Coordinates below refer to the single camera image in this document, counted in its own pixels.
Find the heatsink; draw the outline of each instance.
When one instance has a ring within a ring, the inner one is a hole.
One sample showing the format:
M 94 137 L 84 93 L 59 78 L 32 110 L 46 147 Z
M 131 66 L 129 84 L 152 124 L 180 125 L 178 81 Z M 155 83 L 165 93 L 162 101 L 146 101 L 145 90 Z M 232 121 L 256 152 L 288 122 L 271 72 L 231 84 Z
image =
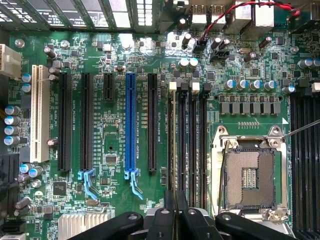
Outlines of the heatsink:
M 58 219 L 58 239 L 70 239 L 110 219 L 109 214 L 63 214 Z

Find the silver capacitor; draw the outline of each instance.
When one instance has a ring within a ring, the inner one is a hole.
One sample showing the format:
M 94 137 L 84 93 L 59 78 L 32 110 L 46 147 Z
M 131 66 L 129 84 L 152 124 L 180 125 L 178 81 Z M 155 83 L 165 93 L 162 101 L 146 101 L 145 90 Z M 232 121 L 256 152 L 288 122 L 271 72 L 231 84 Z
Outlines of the silver capacitor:
M 241 91 L 241 90 L 245 89 L 247 87 L 247 85 L 248 84 L 247 84 L 246 80 L 240 80 L 236 83 L 236 88 Z
M 249 85 L 250 89 L 252 91 L 255 91 L 255 90 L 258 90 L 260 89 L 260 81 L 259 80 L 255 80 L 253 82 L 250 82 L 250 85 Z
M 263 84 L 263 87 L 267 91 L 273 90 L 276 87 L 275 81 L 268 81 Z
M 18 135 L 20 133 L 20 127 L 18 126 L 6 126 L 4 128 L 5 135 Z
M 4 109 L 4 112 L 7 114 L 7 115 L 18 115 L 20 113 L 20 107 L 18 106 L 7 106 L 5 109 Z
M 18 125 L 20 123 L 20 117 L 18 116 L 6 116 L 4 123 L 8 126 Z
M 31 203 L 31 198 L 26 196 L 15 204 L 15 208 L 20 210 Z
M 311 67 L 313 64 L 313 61 L 311 58 L 307 58 L 307 59 L 304 59 L 304 60 L 300 60 L 298 62 L 298 67 L 301 68 L 301 69 L 306 69 L 306 68 L 309 68 Z

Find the ram slot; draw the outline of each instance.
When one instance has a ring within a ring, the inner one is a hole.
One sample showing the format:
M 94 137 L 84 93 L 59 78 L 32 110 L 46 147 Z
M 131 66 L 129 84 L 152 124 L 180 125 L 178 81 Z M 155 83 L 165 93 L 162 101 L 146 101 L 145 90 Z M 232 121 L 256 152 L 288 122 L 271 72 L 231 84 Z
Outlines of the ram slot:
M 94 81 L 90 73 L 81 74 L 80 171 L 93 167 Z
M 58 170 L 68 172 L 71 169 L 72 80 L 62 72 L 58 84 Z
M 189 98 L 189 205 L 197 204 L 197 98 Z
M 149 173 L 157 170 L 158 93 L 157 74 L 148 74 L 148 167 Z

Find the electrolytic capacitor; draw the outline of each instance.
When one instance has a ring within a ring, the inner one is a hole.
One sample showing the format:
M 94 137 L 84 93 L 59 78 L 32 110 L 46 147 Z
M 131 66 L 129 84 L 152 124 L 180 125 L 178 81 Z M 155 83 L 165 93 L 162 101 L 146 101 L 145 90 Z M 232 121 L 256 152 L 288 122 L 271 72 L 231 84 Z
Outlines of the electrolytic capacitor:
M 257 54 L 255 52 L 250 52 L 247 55 L 244 56 L 243 61 L 245 63 L 250 62 L 251 60 L 255 59 L 257 57 Z
M 178 65 L 181 69 L 184 69 L 188 64 L 189 60 L 187 58 L 181 58 Z
M 31 178 L 36 178 L 40 176 L 43 172 L 44 169 L 42 167 L 36 166 L 35 168 L 30 169 L 28 174 Z
M 182 45 L 188 45 L 190 40 L 191 40 L 191 34 L 190 33 L 185 34 L 182 40 Z
M 220 43 L 221 43 L 221 38 L 220 37 L 216 37 L 213 40 L 213 43 L 211 44 L 211 49 L 215 50 L 219 46 Z
M 252 91 L 258 90 L 260 88 L 260 81 L 259 80 L 255 80 L 253 82 L 250 82 L 249 87 L 250 87 L 250 89 Z
M 44 47 L 43 52 L 51 59 L 55 59 L 57 57 L 57 54 L 47 46 Z
M 17 181 L 19 183 L 23 183 L 25 181 L 28 181 L 29 179 L 31 179 L 31 177 L 29 176 L 29 174 L 19 174 L 18 175 L 18 178 L 17 178 Z
M 4 109 L 4 112 L 7 115 L 18 115 L 20 113 L 20 107 L 18 107 L 18 106 L 7 106 Z
M 20 165 L 20 173 L 27 174 L 30 169 L 33 169 L 35 165 L 33 163 L 24 163 Z
M 219 49 L 220 50 L 225 49 L 226 46 L 228 46 L 229 44 L 230 44 L 230 40 L 229 39 L 225 39 L 220 43 Z
M 301 68 L 301 69 L 306 69 L 306 68 L 309 68 L 311 67 L 313 64 L 313 61 L 311 58 L 307 58 L 307 59 L 304 59 L 304 60 L 300 60 L 298 62 L 298 67 Z
M 235 87 L 235 81 L 232 80 L 232 79 L 229 79 L 228 81 L 226 81 L 226 82 L 224 83 L 224 88 L 225 88 L 226 90 L 231 90 L 231 89 L 233 89 L 234 87 Z
M 50 67 L 48 72 L 50 74 L 53 74 L 53 75 L 56 75 L 56 76 L 59 76 L 59 73 L 61 73 L 61 70 L 58 69 L 58 68 L 55 68 L 55 67 Z
M 18 136 L 6 136 L 3 140 L 4 144 L 7 146 L 17 145 L 20 143 L 20 137 Z
M 270 36 L 267 36 L 265 37 L 265 39 L 262 40 L 262 42 L 259 43 L 259 48 L 263 49 L 271 42 L 272 38 Z
M 51 138 L 51 139 L 49 139 L 48 141 L 46 141 L 46 144 L 47 144 L 49 147 L 52 147 L 52 146 L 54 146 L 54 145 L 57 145 L 57 144 L 58 144 L 58 138 L 57 138 L 57 137 Z
M 28 73 L 24 73 L 24 74 L 22 74 L 21 79 L 22 79 L 22 82 L 24 82 L 24 83 L 30 83 L 31 82 L 31 75 Z
M 286 86 L 282 88 L 282 92 L 285 94 L 292 94 L 296 91 L 296 88 L 294 86 Z
M 195 68 L 198 66 L 198 63 L 199 63 L 199 62 L 198 62 L 198 59 L 192 57 L 192 58 L 190 58 L 190 61 L 189 61 L 188 66 L 189 66 L 189 68 L 191 68 L 191 69 L 195 69 Z
M 26 196 L 15 204 L 15 208 L 20 210 L 31 203 L 31 198 Z
M 26 94 L 29 94 L 31 93 L 31 85 L 29 83 L 24 83 L 22 84 L 22 87 L 21 87 L 22 91 Z
M 264 89 L 267 91 L 275 89 L 275 81 L 268 81 L 263 85 Z
M 241 91 L 241 90 L 245 89 L 247 87 L 247 85 L 248 84 L 247 84 L 246 80 L 240 80 L 236 83 L 236 88 Z
M 27 214 L 29 211 L 30 211 L 30 206 L 27 205 L 27 206 L 25 206 L 25 207 L 22 208 L 22 209 L 19 209 L 19 210 L 16 209 L 16 210 L 14 211 L 13 215 L 16 216 L 16 217 L 18 217 L 18 216 Z
M 6 116 L 4 123 L 8 126 L 18 125 L 20 123 L 20 117 L 18 116 Z
M 20 132 L 20 127 L 18 126 L 6 126 L 4 128 L 5 135 L 11 136 L 11 135 L 18 135 Z

